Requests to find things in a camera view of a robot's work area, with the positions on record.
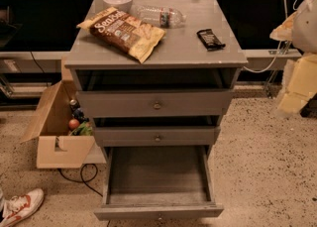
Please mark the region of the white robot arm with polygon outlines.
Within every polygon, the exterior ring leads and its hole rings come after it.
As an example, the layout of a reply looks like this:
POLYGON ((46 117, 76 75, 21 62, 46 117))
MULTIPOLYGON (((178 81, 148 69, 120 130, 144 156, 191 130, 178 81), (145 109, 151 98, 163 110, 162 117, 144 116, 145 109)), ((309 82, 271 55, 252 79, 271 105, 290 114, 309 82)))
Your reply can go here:
POLYGON ((280 115, 298 114, 317 94, 317 0, 304 0, 269 37, 291 41, 303 51, 298 61, 286 63, 282 90, 277 97, 280 115))

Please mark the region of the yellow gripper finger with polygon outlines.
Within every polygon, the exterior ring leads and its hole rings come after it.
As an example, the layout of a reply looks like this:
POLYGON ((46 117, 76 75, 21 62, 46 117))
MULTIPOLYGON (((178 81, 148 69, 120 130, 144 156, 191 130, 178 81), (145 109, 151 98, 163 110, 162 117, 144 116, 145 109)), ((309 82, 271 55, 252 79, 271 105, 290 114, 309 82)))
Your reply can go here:
POLYGON ((277 114, 298 114, 316 94, 317 55, 288 60, 283 70, 282 88, 276 98, 277 114))
POLYGON ((281 25, 272 30, 269 37, 276 41, 291 41, 295 16, 296 12, 288 16, 281 25))

